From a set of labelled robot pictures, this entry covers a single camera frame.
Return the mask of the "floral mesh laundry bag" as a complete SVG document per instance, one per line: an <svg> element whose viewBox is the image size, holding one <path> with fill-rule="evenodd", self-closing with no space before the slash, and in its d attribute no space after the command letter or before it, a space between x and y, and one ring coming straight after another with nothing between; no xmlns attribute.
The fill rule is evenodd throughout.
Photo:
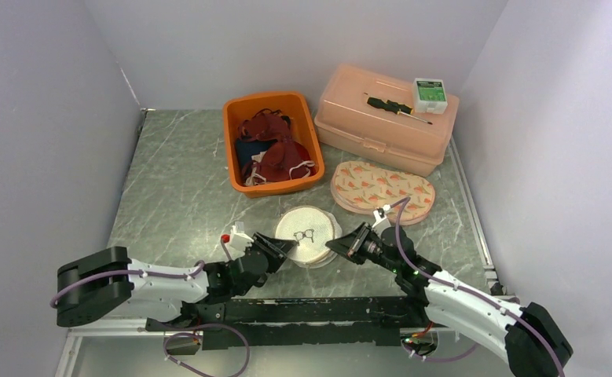
<svg viewBox="0 0 612 377"><path fill-rule="evenodd" d="M424 220L436 197L434 186L421 176L362 161L340 163L330 189L339 206L358 214L371 214L379 207L410 198L401 215L401 225L415 225Z"/></svg>

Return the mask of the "dark red bra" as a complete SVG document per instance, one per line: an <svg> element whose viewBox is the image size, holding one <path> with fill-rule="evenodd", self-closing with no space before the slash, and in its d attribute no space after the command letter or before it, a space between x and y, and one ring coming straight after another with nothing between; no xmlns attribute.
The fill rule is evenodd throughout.
<svg viewBox="0 0 612 377"><path fill-rule="evenodd" d="M313 161L306 148L294 139L290 117L280 110L264 108L252 118L244 120L237 131L237 138L246 141L272 142L268 150L253 156L249 163L257 161L273 166L294 167L307 160Z"/></svg>

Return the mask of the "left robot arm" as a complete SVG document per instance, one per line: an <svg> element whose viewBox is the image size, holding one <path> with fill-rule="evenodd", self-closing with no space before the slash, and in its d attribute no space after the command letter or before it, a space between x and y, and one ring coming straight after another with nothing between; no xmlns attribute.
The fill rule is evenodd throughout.
<svg viewBox="0 0 612 377"><path fill-rule="evenodd" d="M197 322L196 305L225 303L262 287L298 244L256 232L243 242L240 257L186 268L141 262L126 247L109 247L61 266L49 305L63 328L142 317L186 330Z"/></svg>

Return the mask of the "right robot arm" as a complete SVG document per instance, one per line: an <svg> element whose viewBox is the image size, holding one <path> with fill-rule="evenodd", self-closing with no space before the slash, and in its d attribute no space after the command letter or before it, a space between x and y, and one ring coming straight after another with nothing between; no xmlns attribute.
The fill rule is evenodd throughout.
<svg viewBox="0 0 612 377"><path fill-rule="evenodd" d="M372 262L394 274L411 298L410 323L430 321L458 331L503 360L515 376L562 376L573 349L541 305L493 297L418 255L401 227L377 232L364 223L327 247L358 265Z"/></svg>

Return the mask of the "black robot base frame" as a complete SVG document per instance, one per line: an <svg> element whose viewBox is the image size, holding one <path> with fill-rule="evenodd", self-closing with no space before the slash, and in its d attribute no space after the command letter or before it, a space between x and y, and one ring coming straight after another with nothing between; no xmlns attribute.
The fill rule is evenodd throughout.
<svg viewBox="0 0 612 377"><path fill-rule="evenodd" d="M371 343L397 346L424 329L424 309L404 296L348 298L239 298L188 304L167 323L148 319L148 332L199 331L204 350L243 346Z"/></svg>

